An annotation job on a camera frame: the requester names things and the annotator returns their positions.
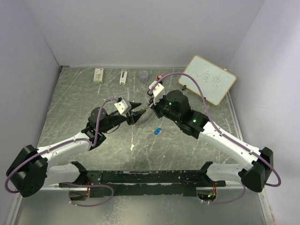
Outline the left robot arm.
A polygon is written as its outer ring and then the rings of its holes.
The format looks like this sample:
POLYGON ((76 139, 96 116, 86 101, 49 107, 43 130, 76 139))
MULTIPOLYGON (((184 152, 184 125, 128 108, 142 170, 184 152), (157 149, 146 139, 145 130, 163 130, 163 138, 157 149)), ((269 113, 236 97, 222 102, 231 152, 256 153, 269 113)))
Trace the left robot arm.
POLYGON ((76 187, 84 186, 88 176, 80 163, 59 165, 59 162, 71 155, 95 149, 105 141, 105 134, 109 130, 117 128, 123 122, 133 125, 146 112, 144 109, 135 110, 141 103, 128 102, 121 98, 108 99, 104 103, 109 102, 114 103, 116 110, 108 114, 103 105, 93 109, 86 127, 76 135, 44 147, 23 147, 6 172, 5 190, 29 197, 43 186, 56 183, 67 182, 76 187))

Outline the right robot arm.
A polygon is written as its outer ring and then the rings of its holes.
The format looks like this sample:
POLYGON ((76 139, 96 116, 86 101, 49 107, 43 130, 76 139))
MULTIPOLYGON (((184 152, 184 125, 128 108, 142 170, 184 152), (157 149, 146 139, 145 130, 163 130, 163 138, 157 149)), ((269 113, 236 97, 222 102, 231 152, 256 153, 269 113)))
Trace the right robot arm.
POLYGON ((199 182, 203 186, 227 180, 240 182, 254 192, 262 192, 274 165, 270 148, 251 146, 219 126, 214 126, 208 116, 191 109, 188 98, 180 90, 170 91, 159 100, 151 97, 148 105, 158 118, 168 118, 183 133, 212 144, 236 161, 236 164, 224 166, 210 164, 206 171, 199 174, 199 182))

